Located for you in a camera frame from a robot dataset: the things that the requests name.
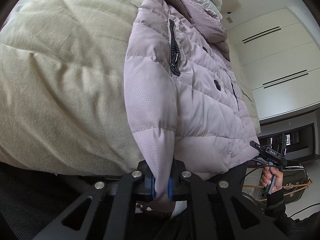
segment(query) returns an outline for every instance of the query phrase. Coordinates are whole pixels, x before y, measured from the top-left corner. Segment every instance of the drawer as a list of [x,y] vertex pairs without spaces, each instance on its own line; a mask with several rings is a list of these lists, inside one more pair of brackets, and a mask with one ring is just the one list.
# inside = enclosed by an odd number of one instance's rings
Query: drawer
[[247,65],[272,54],[309,42],[313,42],[309,33],[302,24],[296,23],[247,43],[241,43],[235,48],[242,65]]
[[259,119],[267,119],[320,102],[320,68],[253,90]]
[[264,33],[269,29],[273,29],[278,26],[283,28],[298,22],[299,21],[296,17],[294,17],[287,9],[281,9],[262,15],[232,28],[228,31],[228,37],[232,41],[232,44],[236,46],[242,43],[243,40],[259,33]]
[[320,68],[320,50],[314,42],[281,51],[243,67],[251,89]]

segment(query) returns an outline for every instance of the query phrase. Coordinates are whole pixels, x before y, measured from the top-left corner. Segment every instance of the hand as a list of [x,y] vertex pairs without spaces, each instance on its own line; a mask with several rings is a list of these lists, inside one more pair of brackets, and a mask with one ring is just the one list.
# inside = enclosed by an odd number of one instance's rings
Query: hand
[[273,167],[264,167],[262,172],[263,175],[261,176],[260,182],[263,187],[271,184],[271,173],[273,173],[276,176],[276,181],[271,193],[282,189],[283,173],[279,171],[279,169]]

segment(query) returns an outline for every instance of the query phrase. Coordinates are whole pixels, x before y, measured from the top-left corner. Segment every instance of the metal screw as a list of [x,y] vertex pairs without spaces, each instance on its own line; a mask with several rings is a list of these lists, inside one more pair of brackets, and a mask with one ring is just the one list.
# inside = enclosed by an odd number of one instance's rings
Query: metal screw
[[181,173],[181,175],[182,175],[182,177],[184,177],[184,178],[189,178],[189,177],[191,177],[191,172],[190,172],[190,171],[183,171],[183,172]]
[[222,188],[227,188],[227,187],[229,187],[229,183],[224,181],[224,180],[222,180],[222,181],[219,182],[219,186],[222,187]]
[[104,187],[104,183],[102,181],[98,181],[96,184],[94,184],[94,187],[96,189],[102,189]]
[[134,178],[138,178],[138,177],[140,177],[142,175],[142,172],[141,171],[134,171],[133,173],[132,173],[132,176],[134,177]]

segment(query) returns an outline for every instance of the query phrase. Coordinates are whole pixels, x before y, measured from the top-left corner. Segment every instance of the electrical socket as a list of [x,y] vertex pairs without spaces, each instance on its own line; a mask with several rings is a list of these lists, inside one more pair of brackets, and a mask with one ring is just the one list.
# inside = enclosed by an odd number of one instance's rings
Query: electrical socket
[[228,21],[229,23],[233,23],[233,20],[231,20],[230,17],[227,17],[226,19],[227,19],[227,21]]

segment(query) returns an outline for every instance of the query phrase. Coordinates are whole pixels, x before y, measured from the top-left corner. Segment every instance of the floor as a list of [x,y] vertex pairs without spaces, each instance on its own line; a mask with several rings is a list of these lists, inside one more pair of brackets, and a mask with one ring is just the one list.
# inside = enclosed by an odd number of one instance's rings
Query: floor
[[[307,173],[311,178],[313,185],[305,190],[301,199],[286,205],[286,214],[291,216],[295,212],[306,208],[315,203],[320,203],[320,160],[305,165]],[[293,219],[300,220],[312,215],[314,212],[320,211],[320,205],[308,208],[305,211],[293,216]]]

